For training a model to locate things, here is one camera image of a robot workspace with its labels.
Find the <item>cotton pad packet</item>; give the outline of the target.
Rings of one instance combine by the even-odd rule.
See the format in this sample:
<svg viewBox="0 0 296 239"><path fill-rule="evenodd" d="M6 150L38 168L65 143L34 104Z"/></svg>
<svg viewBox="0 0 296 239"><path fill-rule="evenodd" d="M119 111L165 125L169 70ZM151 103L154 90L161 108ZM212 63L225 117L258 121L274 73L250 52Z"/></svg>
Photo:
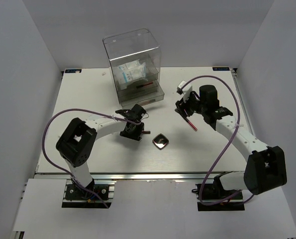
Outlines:
<svg viewBox="0 0 296 239"><path fill-rule="evenodd" d="M145 75L146 74L146 63L145 62L140 63L139 60L134 60L134 61L117 66L117 69L121 70L121 71L130 70L132 72Z"/></svg>
<svg viewBox="0 0 296 239"><path fill-rule="evenodd" d="M129 83L137 81L141 78L145 78L145 76L146 76L146 74L142 75L140 73L135 73L130 70L126 70L126 71L119 71L116 75L116 78L117 78L120 85L126 86Z"/></svg>

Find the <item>red black lipstick pen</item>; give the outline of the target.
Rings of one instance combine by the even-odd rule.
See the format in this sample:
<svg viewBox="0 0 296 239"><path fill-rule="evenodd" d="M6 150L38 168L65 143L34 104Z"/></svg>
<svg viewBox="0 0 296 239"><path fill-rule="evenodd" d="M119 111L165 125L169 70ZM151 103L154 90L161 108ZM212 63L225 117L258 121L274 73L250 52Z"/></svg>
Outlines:
<svg viewBox="0 0 296 239"><path fill-rule="evenodd" d="M147 82L147 83L144 83L144 84L141 84L141 85L137 85L136 88L140 89L140 88L143 88L143 87L146 87L146 86L149 86L149 85L153 85L153 82Z"/></svg>
<svg viewBox="0 0 296 239"><path fill-rule="evenodd" d="M194 124L188 118L184 118L184 120L194 131L197 131L197 128L194 126Z"/></svg>

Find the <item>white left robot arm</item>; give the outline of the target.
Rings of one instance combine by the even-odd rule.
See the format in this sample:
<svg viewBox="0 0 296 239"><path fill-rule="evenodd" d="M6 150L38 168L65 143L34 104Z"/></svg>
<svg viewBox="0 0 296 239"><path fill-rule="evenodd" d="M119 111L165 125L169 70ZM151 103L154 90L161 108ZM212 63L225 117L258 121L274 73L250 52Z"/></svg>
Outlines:
<svg viewBox="0 0 296 239"><path fill-rule="evenodd" d="M117 110L121 118L103 116L96 120L71 120L56 143L56 149L65 159L77 185L77 193L87 199L93 195L94 180L90 174L87 160L96 140L118 132L120 136L135 141L141 140L144 130L143 117L146 110L135 104L129 110Z"/></svg>

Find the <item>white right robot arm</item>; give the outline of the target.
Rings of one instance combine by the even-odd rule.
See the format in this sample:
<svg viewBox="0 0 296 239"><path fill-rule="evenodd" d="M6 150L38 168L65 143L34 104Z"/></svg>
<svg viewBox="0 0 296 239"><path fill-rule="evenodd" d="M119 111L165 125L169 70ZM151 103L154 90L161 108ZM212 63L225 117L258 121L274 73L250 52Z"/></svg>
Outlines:
<svg viewBox="0 0 296 239"><path fill-rule="evenodd" d="M287 183L284 151L278 146L268 146L239 125L233 113L220 105L215 86L201 86L197 94L191 84L182 81L177 92L183 97L176 102L176 112L184 120L194 113L202 115L216 132L232 141L246 160L244 171L215 177L213 192L216 197L226 198L231 190L249 190L259 195Z"/></svg>

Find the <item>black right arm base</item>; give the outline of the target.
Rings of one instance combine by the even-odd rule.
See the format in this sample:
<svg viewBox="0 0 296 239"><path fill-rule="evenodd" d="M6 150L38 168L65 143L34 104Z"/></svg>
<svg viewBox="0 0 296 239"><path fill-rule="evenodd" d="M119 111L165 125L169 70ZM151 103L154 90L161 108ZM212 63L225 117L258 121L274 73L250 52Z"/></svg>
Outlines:
<svg viewBox="0 0 296 239"><path fill-rule="evenodd" d="M219 182L219 178L224 175L219 174L213 178L213 182L206 182L204 185L204 189L202 191L202 200L208 203L215 202L226 198L233 193L237 192L236 190L226 191L223 189L221 183ZM242 193L238 193L235 197L225 200L220 204L215 204L212 206L205 206L199 201L199 191L201 188L201 184L196 184L196 187L191 190L192 193L197 196L197 209L199 212L219 212L219 211L244 211L245 207L242 204L243 195Z"/></svg>

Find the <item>clear acrylic drawer organizer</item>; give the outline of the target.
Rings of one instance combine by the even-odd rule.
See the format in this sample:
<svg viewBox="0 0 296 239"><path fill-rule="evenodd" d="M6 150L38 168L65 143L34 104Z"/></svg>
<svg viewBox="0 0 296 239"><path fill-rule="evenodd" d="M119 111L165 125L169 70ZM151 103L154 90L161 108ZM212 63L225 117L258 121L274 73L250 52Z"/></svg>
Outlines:
<svg viewBox="0 0 296 239"><path fill-rule="evenodd" d="M149 29L107 36L102 42L122 108L164 99L160 86L161 48Z"/></svg>

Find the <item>black square compact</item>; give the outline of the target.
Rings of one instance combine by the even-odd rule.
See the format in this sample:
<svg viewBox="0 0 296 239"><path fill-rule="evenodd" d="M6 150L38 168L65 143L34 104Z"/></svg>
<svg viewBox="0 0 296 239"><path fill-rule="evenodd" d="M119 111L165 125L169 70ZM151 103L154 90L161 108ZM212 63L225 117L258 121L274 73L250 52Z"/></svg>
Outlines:
<svg viewBox="0 0 296 239"><path fill-rule="evenodd" d="M152 140L152 143L159 149L162 150L169 144L169 140L162 134L158 134L155 136L155 138Z"/></svg>

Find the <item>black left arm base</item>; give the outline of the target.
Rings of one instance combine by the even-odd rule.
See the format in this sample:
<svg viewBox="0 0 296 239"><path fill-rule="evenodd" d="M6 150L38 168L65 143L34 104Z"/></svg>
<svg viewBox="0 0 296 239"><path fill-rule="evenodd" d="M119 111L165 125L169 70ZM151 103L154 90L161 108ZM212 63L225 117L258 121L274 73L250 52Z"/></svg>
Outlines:
<svg viewBox="0 0 296 239"><path fill-rule="evenodd" d="M112 204L114 185L115 181L95 180L88 189L95 192L100 197L99 199L93 193L85 191L71 180L67 180L62 199L62 208L108 209Z"/></svg>

